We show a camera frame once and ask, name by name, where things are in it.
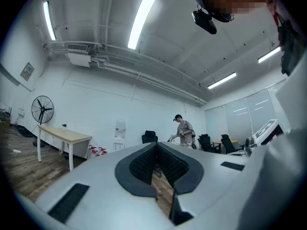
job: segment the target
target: air conditioning unit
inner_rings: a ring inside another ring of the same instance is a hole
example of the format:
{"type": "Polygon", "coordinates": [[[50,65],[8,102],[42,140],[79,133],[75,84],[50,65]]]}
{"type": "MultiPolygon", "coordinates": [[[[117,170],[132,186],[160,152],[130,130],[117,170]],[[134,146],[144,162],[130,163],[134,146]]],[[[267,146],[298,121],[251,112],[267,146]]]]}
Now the air conditioning unit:
{"type": "Polygon", "coordinates": [[[73,65],[90,67],[91,56],[76,53],[67,53],[67,55],[73,65]]]}
{"type": "Polygon", "coordinates": [[[67,44],[68,52],[80,53],[80,54],[89,54],[89,46],[80,45],[80,44],[67,44]]]}

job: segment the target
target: floor fan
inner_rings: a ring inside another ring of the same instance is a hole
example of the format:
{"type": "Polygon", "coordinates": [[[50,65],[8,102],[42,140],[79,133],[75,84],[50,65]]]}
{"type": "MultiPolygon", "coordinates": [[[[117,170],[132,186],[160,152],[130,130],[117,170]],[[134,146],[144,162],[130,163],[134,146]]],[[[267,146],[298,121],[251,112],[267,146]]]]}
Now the floor fan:
{"type": "MultiPolygon", "coordinates": [[[[54,106],[47,96],[41,95],[33,101],[31,111],[33,118],[42,125],[48,123],[53,117],[54,106]]],[[[33,145],[37,146],[37,139],[33,141],[33,145]]]]}

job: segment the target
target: gray shirt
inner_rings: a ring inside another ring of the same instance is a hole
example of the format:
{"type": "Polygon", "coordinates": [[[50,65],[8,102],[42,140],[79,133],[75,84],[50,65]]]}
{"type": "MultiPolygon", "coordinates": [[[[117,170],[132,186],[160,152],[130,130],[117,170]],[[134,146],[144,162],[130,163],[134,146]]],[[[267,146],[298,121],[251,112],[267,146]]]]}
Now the gray shirt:
{"type": "MultiPolygon", "coordinates": [[[[180,131],[186,132],[188,130],[193,130],[193,126],[188,121],[183,121],[178,125],[177,135],[180,136],[180,131]]],[[[192,142],[192,133],[186,134],[185,136],[180,136],[180,144],[185,145],[192,142]]]]}

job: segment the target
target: white table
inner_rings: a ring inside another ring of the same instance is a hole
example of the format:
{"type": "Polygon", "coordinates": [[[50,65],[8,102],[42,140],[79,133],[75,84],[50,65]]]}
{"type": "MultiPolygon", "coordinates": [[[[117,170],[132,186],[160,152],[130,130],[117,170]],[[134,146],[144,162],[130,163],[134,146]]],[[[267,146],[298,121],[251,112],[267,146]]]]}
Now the white table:
{"type": "Polygon", "coordinates": [[[40,137],[41,137],[41,131],[45,131],[46,133],[52,135],[53,137],[56,137],[62,141],[62,148],[60,150],[61,153],[63,153],[65,148],[65,143],[67,143],[69,147],[69,170],[73,170],[73,162],[72,162],[72,152],[73,152],[73,145],[76,143],[84,142],[88,140],[88,145],[91,142],[92,137],[84,134],[80,134],[68,129],[63,128],[53,128],[53,127],[47,127],[38,125],[38,136],[37,136],[37,157],[38,161],[41,162],[41,154],[40,154],[40,137]]]}

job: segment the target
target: office chair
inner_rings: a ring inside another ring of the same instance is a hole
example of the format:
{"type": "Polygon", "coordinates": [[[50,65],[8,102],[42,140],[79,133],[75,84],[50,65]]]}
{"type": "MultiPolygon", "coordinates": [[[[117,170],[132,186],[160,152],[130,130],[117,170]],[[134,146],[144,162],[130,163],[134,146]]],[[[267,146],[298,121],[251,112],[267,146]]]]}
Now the office chair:
{"type": "MultiPolygon", "coordinates": [[[[154,131],[145,131],[145,135],[142,135],[142,143],[158,142],[158,136],[155,135],[154,131]]],[[[154,170],[158,172],[158,177],[161,178],[162,173],[159,164],[156,162],[154,170]]]]}
{"type": "Polygon", "coordinates": [[[199,139],[197,140],[199,141],[203,151],[218,153],[218,150],[216,149],[218,146],[214,147],[213,144],[211,144],[210,136],[207,134],[199,136],[199,139]]]}
{"type": "Polygon", "coordinates": [[[226,154],[235,155],[235,156],[242,156],[242,154],[240,154],[240,153],[232,154],[234,152],[239,152],[239,151],[243,151],[244,154],[245,154],[244,145],[241,145],[240,146],[241,148],[236,149],[234,147],[234,145],[231,143],[231,140],[229,139],[228,135],[222,135],[221,142],[224,145],[224,147],[226,148],[226,154]]]}

